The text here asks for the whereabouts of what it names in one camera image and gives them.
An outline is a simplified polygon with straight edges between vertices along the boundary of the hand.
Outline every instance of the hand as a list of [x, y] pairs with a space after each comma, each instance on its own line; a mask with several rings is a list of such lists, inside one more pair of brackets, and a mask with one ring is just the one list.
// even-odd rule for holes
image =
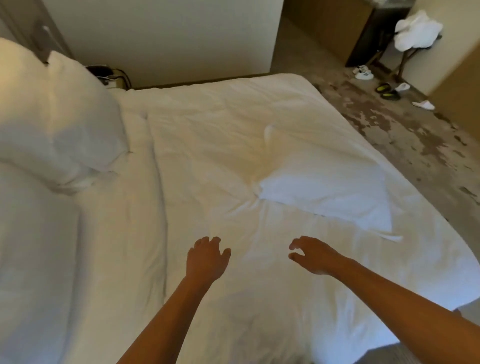
[[188, 251], [186, 278], [210, 287], [225, 272], [230, 255], [229, 248], [220, 254], [219, 237], [210, 241], [209, 237], [205, 236], [197, 240], [195, 246]]
[[313, 274], [333, 274], [347, 258], [316, 238], [293, 239], [290, 250], [301, 249], [305, 255], [290, 253], [288, 257]]

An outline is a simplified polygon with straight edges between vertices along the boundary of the pillowcase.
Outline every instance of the pillowcase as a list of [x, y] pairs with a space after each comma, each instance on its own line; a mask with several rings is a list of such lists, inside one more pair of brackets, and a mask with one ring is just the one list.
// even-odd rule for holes
[[314, 145], [273, 126], [265, 129], [266, 160], [254, 182], [259, 198], [341, 218], [380, 235], [392, 232], [384, 174], [371, 160]]
[[53, 145], [47, 89], [47, 68], [35, 54], [0, 38], [0, 160], [66, 184], [88, 169]]
[[118, 103], [84, 66], [53, 51], [48, 58], [54, 145], [97, 171], [127, 151]]
[[79, 210], [0, 163], [0, 363], [58, 363], [70, 313]]

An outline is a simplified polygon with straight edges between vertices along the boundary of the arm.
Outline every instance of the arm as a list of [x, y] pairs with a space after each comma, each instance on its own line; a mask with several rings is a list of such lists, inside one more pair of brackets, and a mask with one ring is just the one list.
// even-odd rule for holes
[[197, 240], [188, 252], [187, 274], [117, 364], [174, 364], [200, 301], [227, 268], [230, 249], [220, 238]]
[[424, 364], [480, 363], [480, 327], [348, 259], [324, 242], [294, 239], [289, 258], [344, 283]]

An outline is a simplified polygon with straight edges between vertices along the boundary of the bed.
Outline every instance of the bed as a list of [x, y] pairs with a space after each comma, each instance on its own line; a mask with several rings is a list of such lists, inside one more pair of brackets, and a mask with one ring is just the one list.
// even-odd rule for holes
[[[353, 364], [398, 341], [339, 282], [288, 260], [301, 235], [449, 310], [480, 296], [480, 266], [461, 237], [304, 78], [113, 92], [130, 151], [73, 197], [79, 261], [62, 363], [115, 363], [175, 290], [202, 236], [221, 237], [232, 257], [179, 364]], [[394, 234], [258, 199], [251, 178], [272, 124], [378, 163]]]

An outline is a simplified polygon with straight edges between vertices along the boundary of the pillow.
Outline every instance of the pillow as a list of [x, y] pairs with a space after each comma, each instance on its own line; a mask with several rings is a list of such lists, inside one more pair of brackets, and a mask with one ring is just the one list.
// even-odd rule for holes
[[48, 63], [55, 146], [83, 165], [109, 170], [128, 149], [118, 103], [77, 61], [53, 51]]
[[272, 126], [264, 136], [265, 166], [254, 183], [259, 198], [348, 220], [381, 235], [392, 232], [384, 174], [376, 163]]
[[88, 169], [53, 145], [47, 89], [47, 68], [35, 54], [0, 38], [0, 160], [66, 184]]
[[79, 210], [0, 163], [0, 363], [57, 363], [70, 313]]

